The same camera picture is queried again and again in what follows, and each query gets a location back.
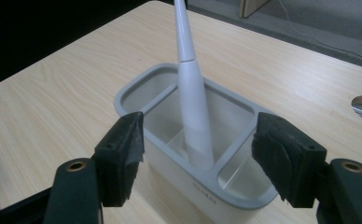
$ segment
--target light wood tabletop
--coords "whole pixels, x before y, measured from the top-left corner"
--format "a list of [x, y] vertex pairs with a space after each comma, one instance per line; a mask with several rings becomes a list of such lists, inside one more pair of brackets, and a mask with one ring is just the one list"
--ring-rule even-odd
[[[362, 67], [189, 12], [205, 77], [287, 119], [327, 161], [362, 162]], [[176, 63], [174, 8], [149, 2], [0, 83], [0, 208], [49, 188], [55, 171], [89, 158], [118, 120], [117, 92], [158, 63]], [[316, 223], [277, 197], [249, 223]], [[105, 223], [210, 223], [145, 161], [132, 197]]]

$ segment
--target dark floor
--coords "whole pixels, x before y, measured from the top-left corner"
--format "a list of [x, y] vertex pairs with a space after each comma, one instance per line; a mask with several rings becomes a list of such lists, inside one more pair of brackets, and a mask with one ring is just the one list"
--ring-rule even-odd
[[0, 81], [145, 2], [0, 1]]
[[362, 1], [269, 0], [240, 18], [240, 0], [190, 0], [189, 9], [362, 66]]

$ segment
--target white plastic container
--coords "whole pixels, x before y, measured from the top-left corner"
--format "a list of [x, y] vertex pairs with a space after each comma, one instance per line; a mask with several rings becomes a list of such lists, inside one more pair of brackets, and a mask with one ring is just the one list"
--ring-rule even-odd
[[158, 64], [115, 98], [120, 116], [142, 111], [149, 164], [216, 223], [246, 222], [277, 191], [251, 157], [258, 112], [270, 112], [204, 79], [214, 166], [188, 162], [177, 92], [177, 65]]

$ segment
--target white toothbrush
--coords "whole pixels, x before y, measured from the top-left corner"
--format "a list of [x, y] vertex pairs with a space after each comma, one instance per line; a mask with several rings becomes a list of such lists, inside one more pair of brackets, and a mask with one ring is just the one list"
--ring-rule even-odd
[[178, 91], [189, 163], [201, 170], [214, 165], [203, 77], [196, 61], [184, 0], [174, 0], [178, 48]]

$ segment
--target toothbrush handle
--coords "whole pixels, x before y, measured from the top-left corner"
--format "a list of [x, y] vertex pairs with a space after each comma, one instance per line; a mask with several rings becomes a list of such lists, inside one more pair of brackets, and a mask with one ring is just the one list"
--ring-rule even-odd
[[178, 91], [189, 162], [208, 170], [214, 156], [204, 82], [196, 61], [179, 64]]

